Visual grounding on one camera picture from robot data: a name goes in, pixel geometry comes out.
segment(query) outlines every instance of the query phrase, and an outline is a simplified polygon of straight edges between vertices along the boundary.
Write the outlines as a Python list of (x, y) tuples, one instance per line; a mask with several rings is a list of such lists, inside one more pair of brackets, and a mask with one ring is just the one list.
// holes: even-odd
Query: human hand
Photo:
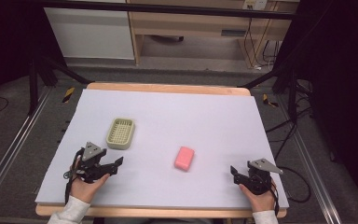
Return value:
[[(274, 210), (275, 198), (271, 191), (267, 191), (264, 194), (255, 195), (248, 190), (243, 184), (239, 184), (242, 193), (249, 199), (252, 205), (253, 212), (263, 212)], [(272, 191), (275, 191), (275, 183), (272, 180)]]
[(100, 189), (109, 178), (110, 174), (106, 174), (94, 183), (86, 183), (79, 176), (74, 176), (72, 182), (71, 195), (84, 203), (91, 203), (95, 193)]

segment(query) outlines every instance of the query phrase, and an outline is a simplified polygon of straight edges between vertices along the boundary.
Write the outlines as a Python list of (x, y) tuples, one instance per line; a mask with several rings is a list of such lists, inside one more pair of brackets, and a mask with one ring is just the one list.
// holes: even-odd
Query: pink soap bar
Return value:
[(187, 171), (193, 160), (194, 150), (188, 147), (181, 147), (175, 160), (175, 167)]

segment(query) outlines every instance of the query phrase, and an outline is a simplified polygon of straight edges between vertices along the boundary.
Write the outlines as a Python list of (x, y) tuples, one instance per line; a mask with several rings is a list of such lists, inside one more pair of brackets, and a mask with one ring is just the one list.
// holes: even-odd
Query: green container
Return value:
[(115, 119), (106, 136), (106, 143), (112, 149), (127, 149), (131, 145), (135, 123), (131, 119)]

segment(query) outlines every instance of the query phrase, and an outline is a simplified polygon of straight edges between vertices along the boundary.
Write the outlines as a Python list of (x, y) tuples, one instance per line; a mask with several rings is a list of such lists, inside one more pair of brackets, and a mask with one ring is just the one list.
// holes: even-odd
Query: white cabinet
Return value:
[(127, 12), (66, 8), (45, 11), (65, 58), (134, 60)]

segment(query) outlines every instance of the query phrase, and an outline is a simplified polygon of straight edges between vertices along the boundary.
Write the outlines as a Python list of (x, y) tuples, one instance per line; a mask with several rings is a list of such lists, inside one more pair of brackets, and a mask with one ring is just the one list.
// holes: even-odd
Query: person's arm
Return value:
[(61, 212), (57, 212), (51, 215), (48, 224), (80, 223), (89, 210), (90, 203), (95, 193), (106, 182), (109, 176), (109, 174), (104, 175), (101, 177), (101, 179), (95, 181), (92, 184), (84, 182), (80, 179), (80, 177), (74, 179), (68, 203)]
[(252, 205), (253, 217), (256, 224), (278, 224), (274, 211), (275, 199), (270, 191), (255, 195), (244, 185), (239, 184), (239, 186)]

